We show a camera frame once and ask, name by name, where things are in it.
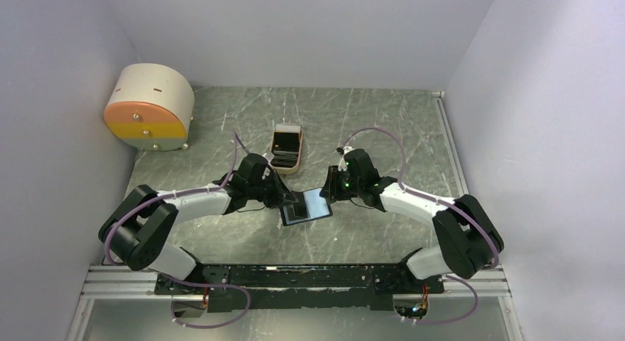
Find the black leather card holder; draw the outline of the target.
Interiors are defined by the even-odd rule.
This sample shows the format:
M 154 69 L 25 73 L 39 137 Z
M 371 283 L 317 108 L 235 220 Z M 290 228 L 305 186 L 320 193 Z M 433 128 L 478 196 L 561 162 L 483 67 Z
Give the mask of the black leather card holder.
M 332 209 L 329 202 L 321 196 L 322 188 L 309 189 L 306 191 L 293 191 L 299 203 L 305 202 L 308 210 L 308 218 L 290 221 L 286 217 L 286 207 L 280 208 L 283 226 L 297 225 L 305 222 L 323 219 L 332 216 Z

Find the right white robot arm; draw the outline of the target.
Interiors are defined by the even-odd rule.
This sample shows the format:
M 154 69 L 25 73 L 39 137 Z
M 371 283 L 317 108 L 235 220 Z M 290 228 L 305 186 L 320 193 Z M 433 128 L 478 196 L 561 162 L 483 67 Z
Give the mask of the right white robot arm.
M 428 224 L 437 245 L 418 248 L 399 263 L 398 284 L 416 292 L 427 278 L 452 273 L 469 279 L 494 267 L 504 242 L 476 197 L 440 197 L 381 176 L 363 149 L 339 147 L 339 164 L 328 168 L 321 196 L 331 203 L 359 199 L 364 208 L 401 215 Z

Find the beige wooden card tray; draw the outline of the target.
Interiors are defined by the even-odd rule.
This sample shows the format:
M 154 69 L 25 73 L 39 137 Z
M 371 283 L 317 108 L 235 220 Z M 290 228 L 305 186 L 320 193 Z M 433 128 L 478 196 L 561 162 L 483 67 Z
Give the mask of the beige wooden card tray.
M 297 124 L 277 124 L 273 130 L 270 165 L 281 175 L 294 174 L 301 163 L 303 129 Z

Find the black credit card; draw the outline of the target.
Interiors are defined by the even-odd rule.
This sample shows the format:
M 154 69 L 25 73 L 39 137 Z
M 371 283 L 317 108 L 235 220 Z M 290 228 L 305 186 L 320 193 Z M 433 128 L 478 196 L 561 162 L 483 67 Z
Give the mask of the black credit card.
M 308 210 L 305 202 L 294 203 L 286 207 L 286 217 L 290 221 L 308 218 Z

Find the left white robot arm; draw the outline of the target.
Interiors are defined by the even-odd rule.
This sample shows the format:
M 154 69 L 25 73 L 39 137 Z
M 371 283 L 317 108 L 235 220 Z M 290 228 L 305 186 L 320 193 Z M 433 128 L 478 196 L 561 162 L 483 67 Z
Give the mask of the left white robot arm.
M 98 238 L 106 259 L 117 256 L 133 271 L 168 275 L 183 292 L 192 294 L 203 286 L 203 265 L 190 252 L 168 243 L 172 228 L 202 217 L 233 214 L 250 201 L 273 209 L 297 204 L 299 198 L 266 157 L 251 153 L 237 168 L 205 186 L 181 191 L 137 186 L 105 221 Z

